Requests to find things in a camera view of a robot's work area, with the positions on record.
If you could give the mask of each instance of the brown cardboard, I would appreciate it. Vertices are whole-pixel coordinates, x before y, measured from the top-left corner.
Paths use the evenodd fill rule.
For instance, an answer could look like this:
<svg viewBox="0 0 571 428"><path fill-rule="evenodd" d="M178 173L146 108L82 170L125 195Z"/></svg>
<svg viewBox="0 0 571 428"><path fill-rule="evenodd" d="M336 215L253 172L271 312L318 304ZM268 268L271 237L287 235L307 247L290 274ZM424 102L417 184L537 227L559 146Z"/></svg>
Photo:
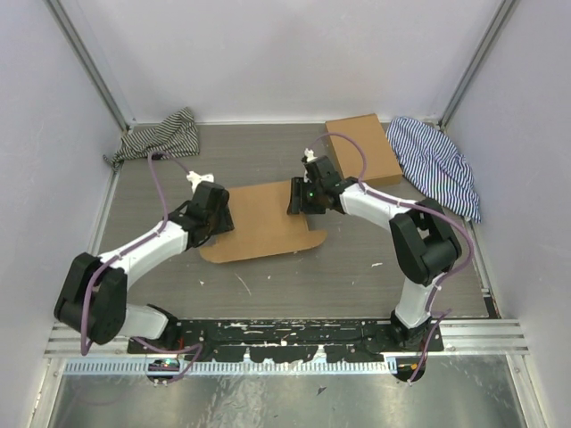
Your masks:
<svg viewBox="0 0 571 428"><path fill-rule="evenodd" d="M368 185L396 185L401 182L401 167L376 114L330 120L325 125L327 132L350 136L362 147L367 156L364 181ZM343 178L358 177L363 162L357 149L340 136L330 138L329 147Z"/></svg>
<svg viewBox="0 0 571 428"><path fill-rule="evenodd" d="M308 250L321 245L326 230L310 231L303 215L288 216L289 181L228 189L235 229L216 236L216 243L201 247L200 255L212 263Z"/></svg>

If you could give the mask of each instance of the white wall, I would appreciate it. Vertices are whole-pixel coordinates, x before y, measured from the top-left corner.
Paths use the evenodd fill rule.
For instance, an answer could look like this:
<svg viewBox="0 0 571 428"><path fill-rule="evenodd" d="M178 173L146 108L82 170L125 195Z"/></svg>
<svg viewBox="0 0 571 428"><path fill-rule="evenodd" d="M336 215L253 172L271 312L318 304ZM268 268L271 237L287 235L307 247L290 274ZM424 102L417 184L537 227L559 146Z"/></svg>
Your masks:
<svg viewBox="0 0 571 428"><path fill-rule="evenodd" d="M53 309L87 248L119 129L43 2L0 13L0 426L27 422Z"/></svg>
<svg viewBox="0 0 571 428"><path fill-rule="evenodd" d="M492 285L559 426L571 419L570 17L566 0L521 2L449 129L476 175Z"/></svg>
<svg viewBox="0 0 571 428"><path fill-rule="evenodd" d="M440 119L499 0L62 0L139 122Z"/></svg>

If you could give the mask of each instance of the folded cloth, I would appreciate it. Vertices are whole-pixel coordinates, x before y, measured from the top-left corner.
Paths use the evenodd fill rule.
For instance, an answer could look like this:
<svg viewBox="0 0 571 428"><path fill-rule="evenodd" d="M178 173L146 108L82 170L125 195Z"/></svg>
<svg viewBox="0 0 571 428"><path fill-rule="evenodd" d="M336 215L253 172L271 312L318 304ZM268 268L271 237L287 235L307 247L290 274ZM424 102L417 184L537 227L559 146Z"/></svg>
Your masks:
<svg viewBox="0 0 571 428"><path fill-rule="evenodd" d="M459 216L480 222L472 170L448 136L418 120L396 118L387 137L403 175L422 194Z"/></svg>
<svg viewBox="0 0 571 428"><path fill-rule="evenodd" d="M198 133L188 107L171 114L160 125L121 138L121 148L111 159L103 159L118 171L123 161L146 158L150 152L168 152L174 157L198 154Z"/></svg>

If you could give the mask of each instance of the wooden table surface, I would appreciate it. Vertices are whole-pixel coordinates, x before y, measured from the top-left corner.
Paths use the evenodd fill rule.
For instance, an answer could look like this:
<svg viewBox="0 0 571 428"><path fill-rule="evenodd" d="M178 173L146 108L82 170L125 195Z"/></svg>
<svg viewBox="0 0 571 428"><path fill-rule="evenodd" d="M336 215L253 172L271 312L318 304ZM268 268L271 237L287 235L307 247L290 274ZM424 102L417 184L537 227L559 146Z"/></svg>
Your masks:
<svg viewBox="0 0 571 428"><path fill-rule="evenodd" d="M323 131L320 124L205 125L199 127L201 154L182 161L199 174L213 173L225 187L288 180L302 175L303 149ZM173 210L191 197L190 185L172 162L155 164ZM422 198L405 180L382 190ZM258 210L263 213L263 201ZM100 252L133 240L160 220L161 205L146 160L127 161ZM389 233L336 212L311 216L309 222L310 228L328 231L316 249L220 265L189 250L141 278L128 300L152 303L177 317L389 317L404 280ZM453 317L487 316L472 267L443 284L434 310L447 308L453 309Z"/></svg>

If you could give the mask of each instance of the robotic arm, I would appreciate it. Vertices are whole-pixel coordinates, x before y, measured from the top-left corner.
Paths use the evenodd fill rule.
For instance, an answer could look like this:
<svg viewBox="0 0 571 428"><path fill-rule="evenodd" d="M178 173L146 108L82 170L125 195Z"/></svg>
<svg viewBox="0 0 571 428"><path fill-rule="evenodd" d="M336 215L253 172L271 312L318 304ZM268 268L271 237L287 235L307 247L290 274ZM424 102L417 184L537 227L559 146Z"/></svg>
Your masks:
<svg viewBox="0 0 571 428"><path fill-rule="evenodd" d="M327 156L316 158L310 150L305 152L302 163L305 176L292 178L288 214L324 214L326 210L335 210L364 218L389 231L405 275L401 300L391 314L391 333L402 345L418 342L430 325L436 280L452 269L461 255L461 247L448 223L404 208L401 203L417 204L443 214L442 206L429 198L421 202L395 198L367 185L363 190L356 178L342 179ZM369 194L369 189L380 197Z"/></svg>
<svg viewBox="0 0 571 428"><path fill-rule="evenodd" d="M194 195L156 227L131 243L99 256L86 252L71 263L62 292L55 305L55 317L80 332L89 281L96 278L87 318L87 338L105 344L117 335L157 340L171 349L177 339L176 318L154 306L127 304L127 293L137 279L166 259L196 248L212 235L234 229L228 209L229 193L213 183L213 176L190 173Z"/></svg>

